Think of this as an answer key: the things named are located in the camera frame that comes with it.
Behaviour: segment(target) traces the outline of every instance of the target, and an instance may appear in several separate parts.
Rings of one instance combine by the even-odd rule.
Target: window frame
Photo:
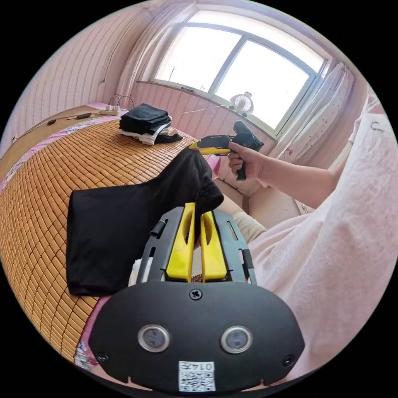
[[[152,69],[152,73],[149,75],[149,82],[155,83],[155,84],[161,84],[164,86],[170,86],[179,90],[183,89],[188,89],[190,92],[194,93],[195,95],[202,97],[204,99],[207,99],[209,101],[212,101],[216,104],[223,105],[227,109],[230,105],[230,102],[217,96],[215,92],[217,91],[219,85],[222,82],[223,77],[227,74],[229,68],[231,67],[235,57],[239,54],[239,51],[243,48],[245,43],[247,41],[252,41],[256,44],[259,44],[261,46],[264,46],[277,54],[283,56],[284,58],[288,59],[290,62],[292,62],[294,65],[298,66],[301,70],[306,72],[308,74],[308,79],[306,83],[304,84],[303,88],[300,90],[298,95],[296,96],[295,100],[291,104],[291,106],[288,108],[286,111],[284,117],[281,119],[281,121],[278,123],[275,129],[272,127],[268,126],[264,121],[260,120],[256,116],[249,114],[247,116],[247,120],[256,125],[260,130],[264,131],[270,138],[274,139],[275,141],[278,141],[283,134],[288,130],[288,128],[291,126],[293,123],[294,119],[297,117],[298,113],[300,112],[302,106],[310,99],[310,97],[313,95],[313,93],[319,88],[320,84],[322,83],[323,78],[327,74],[327,71],[333,61],[332,57],[324,50],[322,49],[320,51],[319,46],[315,45],[311,46],[308,43],[308,40],[304,42],[303,40],[300,40],[297,36],[292,35],[291,32],[287,32],[284,29],[281,29],[279,26],[274,26],[273,24],[271,25],[269,22],[266,21],[261,21],[263,23],[269,24],[271,26],[274,26],[275,28],[286,32],[290,36],[296,38],[297,40],[302,41],[305,45],[309,46],[313,51],[315,51],[317,54],[319,54],[322,58],[324,58],[324,62],[322,63],[322,66],[319,70],[319,72],[314,71],[312,68],[310,68],[307,64],[305,64],[302,60],[297,58],[295,55],[292,53],[288,52],[287,50],[283,49],[282,47],[276,45],[275,43],[270,42],[267,39],[264,39],[262,37],[256,36],[252,33],[236,29],[236,28],[231,28],[231,27],[226,27],[223,25],[216,25],[216,24],[207,24],[207,23],[196,23],[196,22],[189,22],[188,20],[197,12],[203,10],[202,8],[196,9],[193,13],[191,13],[185,21],[176,23],[171,29],[168,34],[168,39],[164,42],[162,49],[159,52],[159,57],[157,58],[157,62],[155,67]],[[235,45],[229,56],[227,57],[226,61],[224,62],[223,66],[217,73],[210,89],[209,92],[204,92],[202,90],[196,89],[194,87],[189,87],[187,85],[181,84],[181,83],[174,83],[170,82],[167,80],[160,80],[156,79],[156,75],[158,74],[162,62],[167,55],[168,51],[170,50],[171,46],[181,33],[181,31],[185,27],[199,27],[199,28],[208,28],[208,29],[216,29],[216,30],[221,30],[225,32],[230,32],[230,33],[235,33],[239,34],[241,36],[241,39],[238,41],[238,43]]]

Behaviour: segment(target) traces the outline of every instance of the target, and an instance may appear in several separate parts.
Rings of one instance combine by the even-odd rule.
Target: black t-shirt
[[[70,294],[101,297],[126,288],[150,231],[164,213],[177,206],[196,203],[197,238],[200,216],[223,201],[211,177],[203,156],[186,148],[156,178],[143,184],[73,191],[66,246]]]

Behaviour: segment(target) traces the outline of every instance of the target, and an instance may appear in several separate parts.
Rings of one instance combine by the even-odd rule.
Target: desk fan
[[[253,112],[252,95],[245,91],[244,94],[234,95],[230,99],[231,105],[229,109],[239,113],[243,117],[247,117],[249,113]]]

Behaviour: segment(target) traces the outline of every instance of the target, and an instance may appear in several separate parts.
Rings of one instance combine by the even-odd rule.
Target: hand
[[[237,175],[238,170],[242,168],[243,162],[246,163],[246,178],[258,178],[261,160],[264,155],[252,149],[245,148],[234,142],[229,143],[229,148],[236,153],[231,152],[228,155],[229,167],[234,175]]]

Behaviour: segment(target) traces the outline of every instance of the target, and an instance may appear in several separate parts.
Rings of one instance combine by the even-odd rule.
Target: qr code
[[[179,362],[179,389],[188,392],[215,391],[214,362]]]

